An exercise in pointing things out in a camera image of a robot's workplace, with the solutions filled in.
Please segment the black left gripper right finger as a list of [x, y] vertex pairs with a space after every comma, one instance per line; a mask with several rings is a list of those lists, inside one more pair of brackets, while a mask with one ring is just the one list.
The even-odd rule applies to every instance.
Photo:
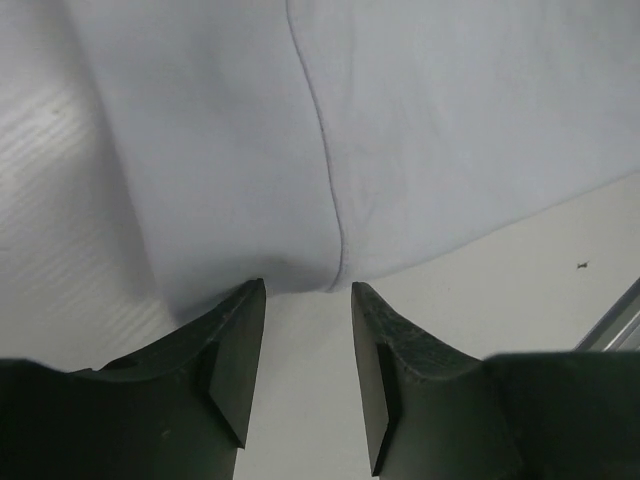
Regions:
[[635, 479], [639, 355], [477, 359], [351, 291], [372, 474], [380, 479]]

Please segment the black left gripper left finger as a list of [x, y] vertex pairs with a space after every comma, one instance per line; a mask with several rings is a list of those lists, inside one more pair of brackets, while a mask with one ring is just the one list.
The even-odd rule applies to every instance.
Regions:
[[200, 318], [109, 362], [1, 363], [5, 479], [230, 479], [246, 445], [265, 320], [252, 280]]

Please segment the white garment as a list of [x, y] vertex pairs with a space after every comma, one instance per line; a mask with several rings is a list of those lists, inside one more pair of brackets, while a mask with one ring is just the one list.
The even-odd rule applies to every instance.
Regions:
[[335, 291], [639, 169], [635, 1], [35, 1], [131, 295]]

